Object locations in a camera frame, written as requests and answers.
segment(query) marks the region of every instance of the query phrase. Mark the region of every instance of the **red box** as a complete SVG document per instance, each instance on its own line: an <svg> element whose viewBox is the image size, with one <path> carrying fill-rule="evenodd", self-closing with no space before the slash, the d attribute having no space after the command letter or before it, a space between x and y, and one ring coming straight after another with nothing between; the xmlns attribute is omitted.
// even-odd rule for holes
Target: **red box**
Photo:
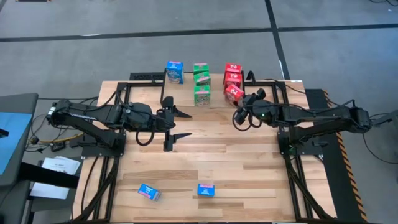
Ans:
<svg viewBox="0 0 398 224"><path fill-rule="evenodd" d="M224 80L224 89L226 89L229 85L232 85L232 84L236 85L237 87L241 87L242 74L226 72L225 80Z"/></svg>
<svg viewBox="0 0 398 224"><path fill-rule="evenodd" d="M225 66L225 72L241 73L242 65L237 65L234 63L227 63Z"/></svg>
<svg viewBox="0 0 398 224"><path fill-rule="evenodd" d="M225 100L234 105L234 102L239 102L239 100L243 97L244 92L236 85L232 84L224 90L224 95Z"/></svg>

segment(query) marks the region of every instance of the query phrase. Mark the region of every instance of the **orange and black hazard tape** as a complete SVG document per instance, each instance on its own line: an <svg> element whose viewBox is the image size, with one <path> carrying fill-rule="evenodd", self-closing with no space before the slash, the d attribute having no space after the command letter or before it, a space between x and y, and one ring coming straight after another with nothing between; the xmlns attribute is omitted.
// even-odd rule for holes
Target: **orange and black hazard tape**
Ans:
<svg viewBox="0 0 398 224"><path fill-rule="evenodd" d="M329 108L333 107L333 105L330 103L328 92L326 90L324 90L323 92L325 94L325 98L326 98ZM341 150L341 154L343 155L344 163L346 165L348 177L350 178L351 185L353 186L353 192L355 194L355 199L358 203L359 211L361 212L362 219L367 222L368 218L366 216L365 209L363 208L361 196L359 196L358 186L356 185L356 182L354 180L353 170L351 169L351 164L349 163L349 160L348 160L346 148L344 147L344 144L343 144L343 138L341 137L340 133L336 133L336 135L337 135L338 145Z"/></svg>

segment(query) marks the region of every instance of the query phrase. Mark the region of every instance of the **concrete floor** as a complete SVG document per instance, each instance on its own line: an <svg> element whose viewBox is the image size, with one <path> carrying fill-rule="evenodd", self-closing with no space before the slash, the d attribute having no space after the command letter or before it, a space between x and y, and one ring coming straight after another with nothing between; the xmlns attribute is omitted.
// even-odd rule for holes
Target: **concrete floor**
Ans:
<svg viewBox="0 0 398 224"><path fill-rule="evenodd" d="M367 0L271 3L278 27L398 23L398 7ZM0 12L0 38L270 26L262 0L8 0ZM307 88L327 89L338 103L354 98L371 114L398 109L397 38L398 29L280 33L291 79L303 80ZM130 72L162 71L167 60L182 60L188 67L208 62L214 73L222 72L226 62L238 62L258 78L282 78L270 32L12 42L0 43L0 95L96 96L103 80L127 80ZM36 115L50 105L51 101L39 101ZM387 124L366 137L377 155L398 161L397 134ZM48 126L39 133L48 139L56 135ZM369 221L394 223L398 166L370 155L360 135L343 136ZM26 153L24 160L36 163L56 155L79 156L80 150ZM34 223L62 222L69 215L69 208L40 212Z"/></svg>

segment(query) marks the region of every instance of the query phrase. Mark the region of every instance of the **yellow cable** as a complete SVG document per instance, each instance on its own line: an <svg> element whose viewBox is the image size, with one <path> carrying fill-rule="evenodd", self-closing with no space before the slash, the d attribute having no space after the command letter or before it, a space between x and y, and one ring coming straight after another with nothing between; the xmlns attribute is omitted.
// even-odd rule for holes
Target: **yellow cable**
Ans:
<svg viewBox="0 0 398 224"><path fill-rule="evenodd" d="M69 141L75 138L78 138L80 136L82 136L84 133L80 133L80 134L76 134L72 137L69 138L64 138L64 139L58 139L58 140L40 140L39 143L56 143L56 142L63 142L63 141Z"/></svg>

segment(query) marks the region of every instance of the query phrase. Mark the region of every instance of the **paper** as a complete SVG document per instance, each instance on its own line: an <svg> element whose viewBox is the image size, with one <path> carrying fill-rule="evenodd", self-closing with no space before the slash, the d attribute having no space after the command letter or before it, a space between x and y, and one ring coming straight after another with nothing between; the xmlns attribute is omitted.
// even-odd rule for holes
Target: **paper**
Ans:
<svg viewBox="0 0 398 224"><path fill-rule="evenodd" d="M70 175L75 175L80 166L79 161L69 159L62 156L55 158L45 158L42 167ZM57 187L49 184L35 183L33 185L30 196L47 197L56 199L66 199L69 189L66 187Z"/></svg>
<svg viewBox="0 0 398 224"><path fill-rule="evenodd" d="M0 128L9 132L8 137L0 138L0 175L4 173L31 118L31 114L0 112Z"/></svg>

